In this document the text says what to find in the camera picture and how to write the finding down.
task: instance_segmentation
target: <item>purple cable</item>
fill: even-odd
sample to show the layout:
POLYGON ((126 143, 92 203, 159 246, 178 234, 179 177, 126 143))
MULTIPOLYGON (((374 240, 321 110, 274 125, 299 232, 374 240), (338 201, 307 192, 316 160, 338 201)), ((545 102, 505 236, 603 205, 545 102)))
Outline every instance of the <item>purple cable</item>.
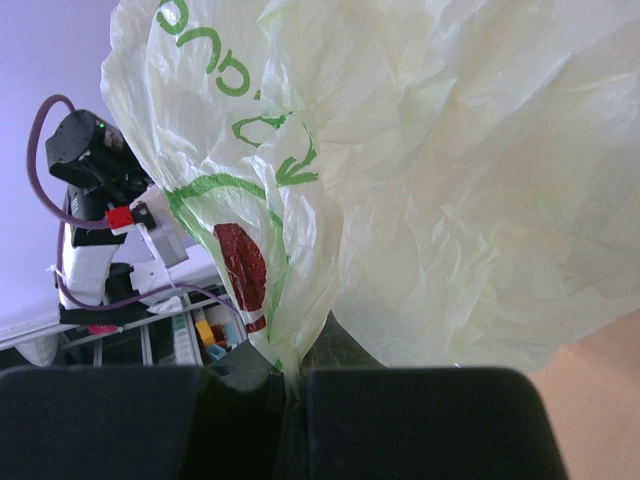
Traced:
POLYGON ((112 303, 110 305, 88 305, 86 303, 81 302, 71 294, 66 284, 64 283, 64 278, 62 277, 62 274, 61 274, 62 263, 63 263, 62 252, 64 250, 64 224, 68 223, 78 228, 85 228, 85 229, 91 229, 91 230, 105 229, 105 228, 109 228, 109 226, 107 225, 106 220, 101 220, 98 222, 80 220, 65 213, 65 210, 67 208, 66 198, 63 204, 63 209, 61 210, 56 206, 56 204, 54 204, 51 201, 49 197, 47 197, 47 194, 44 193, 44 190, 42 189, 42 185, 40 185, 40 181, 38 180, 38 174, 36 172, 36 151, 38 149, 38 140, 40 139, 40 132, 42 131, 42 125, 44 123, 44 119, 46 118, 47 113, 49 113, 49 110, 51 109, 51 107, 57 102, 64 102, 69 108, 69 110, 72 112, 75 110, 73 103, 71 103, 71 100, 69 100, 64 95, 52 95, 43 102, 42 106, 38 110, 38 113, 36 114, 36 118, 33 120, 33 125, 31 126, 31 133, 29 134, 29 143, 27 145, 27 173, 29 175, 29 181, 31 182, 31 187, 33 188, 37 197, 40 199, 40 201, 44 204, 45 207, 47 207, 47 209, 51 213, 53 213, 56 217, 58 217, 61 220, 60 225, 58 227, 58 240, 56 245, 56 275, 58 276, 58 288, 60 289, 62 294, 65 297, 67 297, 71 303, 73 303, 75 306, 79 308, 82 308, 84 310, 89 310, 92 312, 105 312, 105 311, 117 310, 118 308, 126 307, 127 305, 131 305, 132 303, 136 303, 140 300, 143 300, 147 297, 151 297, 152 295, 155 295, 160 292, 164 292, 167 290, 183 289, 183 290, 192 290, 192 291, 201 293, 202 295, 217 301, 220 305, 224 305, 233 313, 238 313, 238 310, 236 310, 232 305, 229 305, 228 303, 223 302, 220 299, 220 297, 218 297, 217 295, 214 295, 213 293, 205 290, 204 288, 200 288, 196 285, 189 285, 188 283, 175 283, 173 285, 165 285, 164 287, 154 288, 153 290, 148 291, 144 295, 137 295, 127 300, 122 300, 121 302, 112 303))
POLYGON ((63 222, 66 222, 69 225, 73 225, 74 227, 84 228, 87 230, 108 229, 109 225, 106 218, 98 221, 80 220, 79 218, 75 218, 69 215, 63 210, 60 210, 58 206, 53 203, 44 192, 44 189, 40 184, 40 180, 38 179, 38 172, 36 170, 36 152, 38 151, 40 132, 42 131, 42 125, 44 124, 45 118, 47 118, 49 110, 51 110, 51 107, 53 107, 58 102, 63 102, 69 108, 70 112, 75 111, 75 107, 73 106, 73 103, 71 103, 71 100, 69 100, 64 95, 51 95, 44 102, 42 102, 42 105, 40 105, 38 113, 36 113, 36 117, 33 119, 33 124, 31 125, 31 133, 29 133, 29 142, 27 143, 27 175, 29 176, 29 183, 31 183, 31 188, 33 188, 36 196, 40 199, 47 210, 49 210, 63 222))

